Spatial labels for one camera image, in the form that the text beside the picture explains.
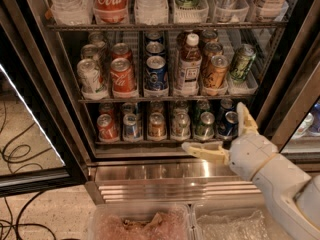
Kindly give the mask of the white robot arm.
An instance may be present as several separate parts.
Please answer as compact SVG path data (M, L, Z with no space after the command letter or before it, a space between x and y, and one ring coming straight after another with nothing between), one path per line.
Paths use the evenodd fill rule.
M238 137L226 150L219 144L185 142L182 149L208 162L225 164L264 196L265 205L295 240L320 240L320 177L312 177L279 153L258 132L243 103L238 103Z

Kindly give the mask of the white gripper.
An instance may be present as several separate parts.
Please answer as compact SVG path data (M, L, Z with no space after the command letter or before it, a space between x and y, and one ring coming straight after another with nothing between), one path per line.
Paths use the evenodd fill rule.
M184 142L181 147L193 157L207 162L227 165L243 180L251 181L254 175L277 153L278 148L263 135L257 134L258 125L247 106L239 102L236 107L238 114L238 137L229 152L218 142L196 143Z

